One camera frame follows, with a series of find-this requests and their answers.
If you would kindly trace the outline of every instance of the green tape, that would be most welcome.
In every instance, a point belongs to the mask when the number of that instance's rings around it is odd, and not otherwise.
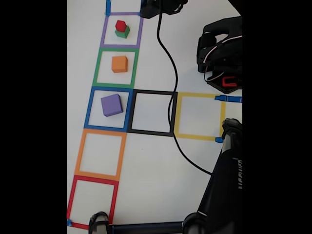
[[[135,52],[135,61],[133,64],[132,77],[131,77],[131,83],[130,84],[98,83],[99,66],[101,64],[102,53],[105,53],[105,51]],[[133,89],[134,85],[135,85],[135,79],[136,79],[136,73],[137,73],[138,52],[139,52],[139,49],[133,49],[133,48],[100,48],[99,52],[98,52],[98,56],[97,56],[97,66],[96,66],[96,71],[94,73],[92,85],[93,86],[100,86],[100,87],[116,87],[116,88]]]

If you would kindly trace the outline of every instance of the orange cube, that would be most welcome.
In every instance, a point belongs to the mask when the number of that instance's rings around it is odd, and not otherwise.
[[[112,58],[112,70],[114,73],[128,71],[128,59],[126,56],[115,56]]]

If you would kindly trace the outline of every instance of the purple cube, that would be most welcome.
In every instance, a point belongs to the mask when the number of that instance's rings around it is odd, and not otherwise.
[[[107,96],[107,97],[102,97],[101,101],[102,101],[103,114],[106,117],[123,112],[120,96],[118,94],[114,94],[114,95]]]

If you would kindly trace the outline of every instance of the green cube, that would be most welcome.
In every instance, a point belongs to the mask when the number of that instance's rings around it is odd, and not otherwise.
[[[128,25],[127,25],[126,31],[125,31],[124,33],[123,33],[123,32],[120,32],[120,31],[117,31],[117,30],[115,31],[116,35],[117,35],[118,37],[120,37],[120,38],[127,38],[129,32],[130,32],[130,28],[129,28]]]

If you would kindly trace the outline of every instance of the purple tape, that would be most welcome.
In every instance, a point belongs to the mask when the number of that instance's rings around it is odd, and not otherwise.
[[[143,28],[143,18],[140,19],[140,25],[139,25],[139,29],[138,29],[138,36],[137,36],[136,45],[110,45],[110,44],[107,45],[107,44],[104,44],[104,40],[105,40],[105,35],[106,35],[108,18],[109,18],[108,16],[105,17],[105,23],[104,23],[102,39],[101,39],[101,44],[100,44],[101,48],[104,47],[104,48],[134,48],[134,49],[137,49],[140,47],[142,28]]]
[[[111,16],[137,16],[138,12],[113,12]]]

